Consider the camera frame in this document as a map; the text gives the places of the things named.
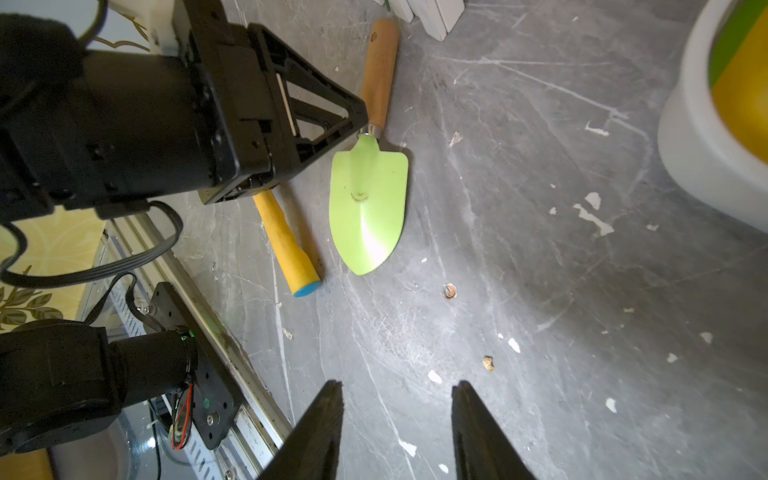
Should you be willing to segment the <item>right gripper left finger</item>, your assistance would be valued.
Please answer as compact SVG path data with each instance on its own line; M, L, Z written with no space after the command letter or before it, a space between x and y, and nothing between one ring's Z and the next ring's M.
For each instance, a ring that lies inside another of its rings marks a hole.
M335 479L343 414L342 383L329 380L258 479Z

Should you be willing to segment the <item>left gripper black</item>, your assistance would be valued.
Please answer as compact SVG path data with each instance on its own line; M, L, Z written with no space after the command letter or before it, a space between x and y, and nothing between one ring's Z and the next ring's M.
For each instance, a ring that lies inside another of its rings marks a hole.
M282 178L282 45L177 1L175 56L90 50L65 23L1 18L1 218L56 208L103 219L195 192L205 204Z

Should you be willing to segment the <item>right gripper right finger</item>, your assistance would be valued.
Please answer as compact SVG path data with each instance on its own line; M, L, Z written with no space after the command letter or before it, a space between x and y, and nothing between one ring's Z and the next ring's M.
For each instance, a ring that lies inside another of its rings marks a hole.
M466 380L452 388L451 421L458 479L535 479Z

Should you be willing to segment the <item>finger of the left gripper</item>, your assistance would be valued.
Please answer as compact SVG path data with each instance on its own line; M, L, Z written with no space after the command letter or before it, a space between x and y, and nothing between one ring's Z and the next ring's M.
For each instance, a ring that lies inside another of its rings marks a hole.
M267 166L248 178L251 194L286 182L339 146L368 122L365 103L332 81L262 24L247 27L263 84L256 98L256 150Z

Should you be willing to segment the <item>yellow handle tool front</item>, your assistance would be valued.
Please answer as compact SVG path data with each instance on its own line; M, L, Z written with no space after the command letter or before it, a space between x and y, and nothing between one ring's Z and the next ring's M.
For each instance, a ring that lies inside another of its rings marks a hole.
M312 294L321 279L306 252L297 243L284 212L271 190L253 197L274 255L294 297Z

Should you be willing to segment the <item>green shovel pile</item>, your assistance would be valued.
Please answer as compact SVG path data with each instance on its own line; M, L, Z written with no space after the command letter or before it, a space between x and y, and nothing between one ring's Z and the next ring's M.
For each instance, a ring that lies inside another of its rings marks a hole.
M730 7L715 36L710 53L708 76L710 88L715 86L766 9L767 0L735 1Z

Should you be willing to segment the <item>yellow shovel pile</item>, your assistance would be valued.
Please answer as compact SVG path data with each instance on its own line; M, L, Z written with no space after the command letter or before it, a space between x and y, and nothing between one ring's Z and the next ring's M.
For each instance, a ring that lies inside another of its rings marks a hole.
M712 88L721 120L751 154L767 162L767 6L745 36Z

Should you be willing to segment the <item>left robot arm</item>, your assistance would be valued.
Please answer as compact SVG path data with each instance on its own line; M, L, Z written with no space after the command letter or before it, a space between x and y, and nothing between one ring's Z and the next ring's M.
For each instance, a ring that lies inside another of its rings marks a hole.
M57 207L109 220L165 212L167 195L204 204L292 179L368 120L364 102L260 24L218 1L174 1L176 55L99 51L107 2L75 34L64 23L1 18L1 225L15 239L1 279L16 292L117 282L163 256L167 238L110 264L52 276L16 273L22 220ZM199 379L200 342L146 317L148 335L110 342L93 319L36 315L1 338L1 451L30 452L108 428L123 408Z

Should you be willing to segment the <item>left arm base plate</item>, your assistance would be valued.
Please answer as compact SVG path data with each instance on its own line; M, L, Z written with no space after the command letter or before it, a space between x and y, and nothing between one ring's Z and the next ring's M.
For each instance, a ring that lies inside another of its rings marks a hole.
M209 450L217 449L235 425L244 397L222 359L197 324L182 297L169 282L156 285L150 302L151 315L168 330L194 342L195 368L182 387L171 394L171 419L176 443L191 442L196 431Z

